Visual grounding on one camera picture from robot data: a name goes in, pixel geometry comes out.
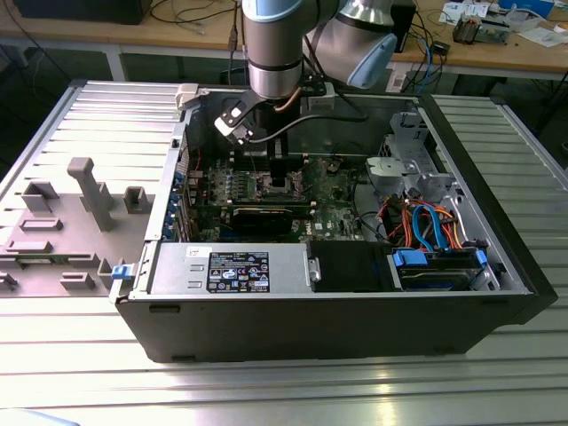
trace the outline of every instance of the paper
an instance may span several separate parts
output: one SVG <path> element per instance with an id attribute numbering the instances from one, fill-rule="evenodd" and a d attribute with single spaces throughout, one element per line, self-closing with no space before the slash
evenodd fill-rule
<path id="1" fill-rule="evenodd" d="M 566 2 L 562 2 L 560 0 L 554 0 L 554 6 L 558 9 L 562 9 L 563 11 L 568 11 L 568 4 Z"/>
<path id="2" fill-rule="evenodd" d="M 529 29 L 519 35 L 544 47 L 556 46 L 568 40 L 564 34 L 558 34 L 545 28 Z"/>
<path id="3" fill-rule="evenodd" d="M 444 4 L 444 9 L 442 9 L 439 21 L 456 25 L 460 20 L 462 13 L 465 13 L 466 15 L 477 15 L 479 18 L 484 18 L 487 16 L 489 5 L 490 3 L 488 2 L 474 4 L 449 2 Z"/>

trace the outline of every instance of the floor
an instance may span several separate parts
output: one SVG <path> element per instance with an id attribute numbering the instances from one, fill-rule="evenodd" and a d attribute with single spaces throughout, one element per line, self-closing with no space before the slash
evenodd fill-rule
<path id="1" fill-rule="evenodd" d="M 111 79 L 106 59 L 101 53 L 48 53 L 74 79 Z M 17 69 L 13 64 L 6 63 L 0 54 L 1 65 L 7 65 L 0 73 L 0 176 L 3 176 L 16 160 L 67 87 L 65 77 L 42 52 L 28 49 L 26 55 L 28 67 Z M 126 64 L 132 81 L 162 83 L 186 81 L 216 84 L 219 83 L 220 73 L 226 67 L 223 59 L 176 59 L 147 55 L 126 55 Z M 383 80 L 376 86 L 379 91 L 386 86 L 387 79 L 388 74 L 385 73 Z M 444 75 L 436 93 L 451 93 L 455 79 L 455 75 Z M 468 92 L 472 94 L 483 90 L 482 87 L 476 86 L 479 85 L 478 77 L 461 81 L 461 86 L 464 82 Z M 432 88 L 427 88 L 426 91 L 432 92 Z M 532 127 L 538 116 L 538 113 L 535 114 L 535 107 L 538 106 L 540 112 L 549 96 L 548 82 L 509 79 L 506 83 L 497 83 L 491 95 L 505 99 L 525 124 Z M 563 154 L 561 148 L 562 143 L 568 141 L 565 131 L 567 113 L 568 105 L 564 105 L 540 137 L 541 143 L 563 167 L 568 165 L 568 156 Z"/>

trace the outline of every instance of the power connector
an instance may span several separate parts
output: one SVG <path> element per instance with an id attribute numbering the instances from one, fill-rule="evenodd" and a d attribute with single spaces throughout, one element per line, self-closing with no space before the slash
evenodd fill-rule
<path id="1" fill-rule="evenodd" d="M 434 53 L 435 55 L 447 56 L 447 54 L 450 52 L 450 45 L 446 44 L 446 43 L 434 41 L 434 42 L 432 42 L 432 45 L 430 47 L 430 51 L 432 53 Z"/>

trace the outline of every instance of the motherboard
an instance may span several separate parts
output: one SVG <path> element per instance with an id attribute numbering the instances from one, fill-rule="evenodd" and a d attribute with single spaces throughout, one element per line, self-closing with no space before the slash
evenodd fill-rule
<path id="1" fill-rule="evenodd" d="M 240 163 L 216 160 L 205 170 L 190 171 L 184 190 L 186 214 L 178 220 L 179 228 L 189 224 L 182 233 L 187 240 L 363 240 L 351 206 L 356 170 L 343 159 L 304 158 L 283 185 L 274 185 L 262 166 L 249 157 Z"/>

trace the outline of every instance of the blue cable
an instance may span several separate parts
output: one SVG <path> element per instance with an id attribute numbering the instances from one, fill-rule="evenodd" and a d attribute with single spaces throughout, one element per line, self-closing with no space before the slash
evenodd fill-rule
<path id="1" fill-rule="evenodd" d="M 422 91 L 424 90 L 424 87 L 426 87 L 426 83 L 428 82 L 428 79 L 430 77 L 430 71 L 432 69 L 432 56 L 430 54 L 430 47 L 428 46 L 428 42 L 426 40 L 424 40 L 419 35 L 414 35 L 414 34 L 410 34 L 410 33 L 408 35 L 409 36 L 411 35 L 412 37 L 416 38 L 416 40 L 419 40 L 420 42 L 422 42 L 422 44 L 424 45 L 424 49 L 426 49 L 426 59 L 428 60 L 428 67 L 426 68 L 426 76 L 424 76 L 424 79 L 422 80 L 422 84 L 418 88 L 418 94 L 421 94 Z"/>
<path id="2" fill-rule="evenodd" d="M 434 235 L 436 235 L 436 243 L 440 248 L 447 249 L 446 239 L 444 238 L 444 235 L 442 235 L 440 219 L 438 218 L 436 211 L 434 211 L 434 209 L 430 206 L 420 205 L 414 209 L 412 214 L 412 231 L 414 236 L 428 251 L 434 251 L 434 248 L 420 235 L 420 229 L 418 228 L 418 216 L 422 209 L 428 210 L 432 216 L 432 227 L 434 228 Z"/>

